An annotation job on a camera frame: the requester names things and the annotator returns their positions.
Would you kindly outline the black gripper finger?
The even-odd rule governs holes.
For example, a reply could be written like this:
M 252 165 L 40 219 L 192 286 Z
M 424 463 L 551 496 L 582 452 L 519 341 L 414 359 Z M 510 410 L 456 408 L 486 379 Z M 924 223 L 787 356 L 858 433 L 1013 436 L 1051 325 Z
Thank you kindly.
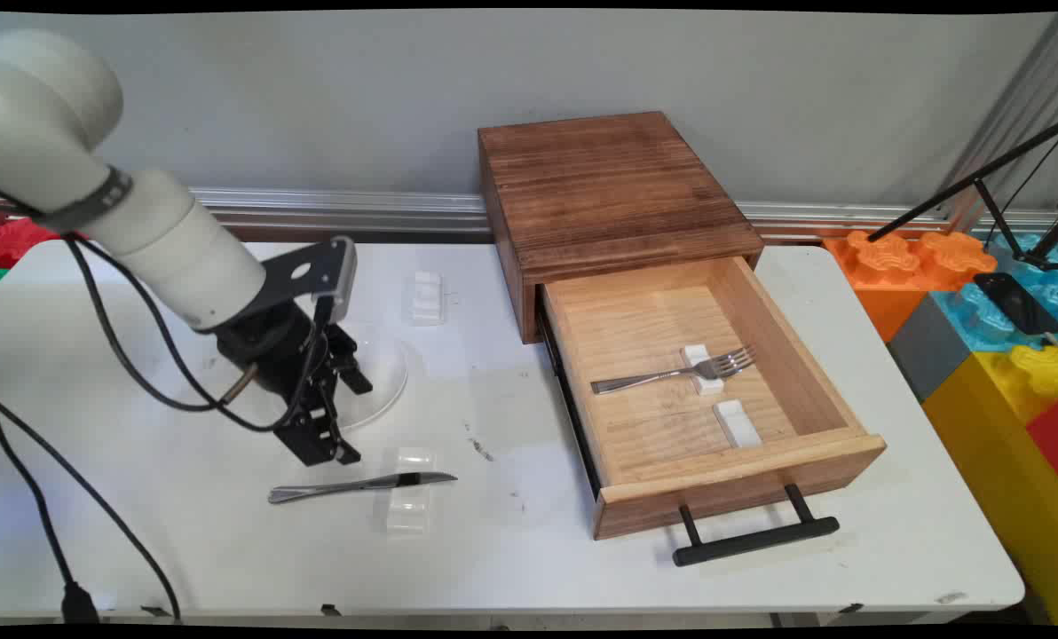
M 353 465 L 362 461 L 359 450 L 339 431 L 335 395 L 335 390 L 306 390 L 284 425 L 273 430 L 303 465 L 332 461 Z
M 333 398 L 341 383 L 355 396 L 371 392 L 373 384 L 355 360 L 355 340 L 347 335 L 338 324 L 327 324 L 323 339 L 325 350 L 320 363 L 320 395 L 323 398 Z

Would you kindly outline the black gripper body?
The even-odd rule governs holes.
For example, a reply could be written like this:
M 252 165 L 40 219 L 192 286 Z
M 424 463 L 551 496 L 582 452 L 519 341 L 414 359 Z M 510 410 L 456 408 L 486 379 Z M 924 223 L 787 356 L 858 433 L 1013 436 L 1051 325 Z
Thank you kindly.
M 313 367 L 317 369 L 325 363 L 330 328 L 329 320 L 318 327 L 321 317 L 315 312 L 310 320 L 293 302 L 279 304 L 261 314 L 216 328 L 217 350 L 242 369 L 257 365 L 256 382 L 290 405 L 312 346 Z

